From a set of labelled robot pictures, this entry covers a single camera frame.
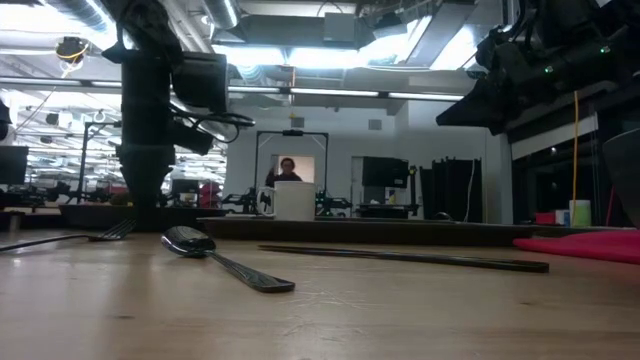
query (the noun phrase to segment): ceiling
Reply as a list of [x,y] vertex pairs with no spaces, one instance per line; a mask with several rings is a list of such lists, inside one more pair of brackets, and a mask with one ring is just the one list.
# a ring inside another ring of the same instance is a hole
[[[214,32],[210,39],[211,26],[207,24],[205,12],[200,0],[165,0],[171,26],[178,33],[185,50],[202,51],[197,44],[205,44],[207,51],[213,51],[211,44],[223,44],[216,36],[224,38],[224,32]],[[70,79],[119,80],[120,69],[116,64],[100,56],[102,49],[113,42],[113,38],[104,33],[97,33],[81,19],[72,14],[57,11],[54,3],[64,1],[44,1],[46,6],[9,5],[0,0],[0,76],[50,77],[59,78],[66,73]],[[243,20],[257,16],[296,16],[315,18],[326,14],[343,12],[358,13],[365,24],[375,24],[383,13],[396,11],[404,23],[413,22],[413,30],[397,41],[382,44],[385,54],[393,51],[397,59],[399,53],[410,53],[413,47],[420,45],[430,30],[429,24],[419,31],[421,19],[431,16],[430,21],[437,19],[437,9],[441,0],[405,0],[405,1],[340,1],[334,3],[320,1],[288,1],[288,0],[240,0]],[[502,22],[502,0],[478,0],[477,6],[465,15],[464,21],[457,28],[448,29],[450,40],[445,41],[439,58],[431,67],[424,64],[386,63],[383,66],[345,66],[340,68],[295,69],[295,80],[291,71],[280,65],[263,65],[260,61],[252,65],[261,73],[260,81],[269,85],[300,86],[324,89],[357,89],[402,92],[441,92],[466,94],[473,86],[473,81],[462,71],[465,60],[473,55],[475,45],[486,33]],[[81,67],[68,70],[68,65],[61,63],[55,56],[54,49],[62,37],[78,36],[89,39],[92,46],[87,49]],[[291,48],[278,47],[285,59],[291,60]],[[238,67],[232,73],[232,84],[259,85],[243,77],[246,66]],[[14,123],[19,125],[14,144],[31,147],[30,165],[32,173],[41,178],[77,178],[79,156],[82,146],[84,122],[118,121],[120,119],[120,95],[101,93],[69,93],[50,90],[19,90],[2,87],[1,95],[5,102],[11,102],[12,111],[17,111]],[[236,107],[287,107],[290,98],[282,95],[234,95],[232,106]],[[299,107],[335,107],[335,108],[369,108],[385,109],[388,115],[395,113],[403,105],[399,100],[357,99],[331,96],[297,95],[294,105]],[[47,116],[58,114],[58,125],[47,123]],[[216,131],[225,134],[225,129]],[[89,141],[88,178],[97,179],[109,176],[113,181],[122,181],[114,158],[115,144],[119,141],[120,129],[113,126],[94,126],[90,133],[95,133]],[[215,147],[209,155],[200,158],[178,149],[183,162],[177,167],[174,177],[196,177],[224,181],[226,159],[225,147]]]

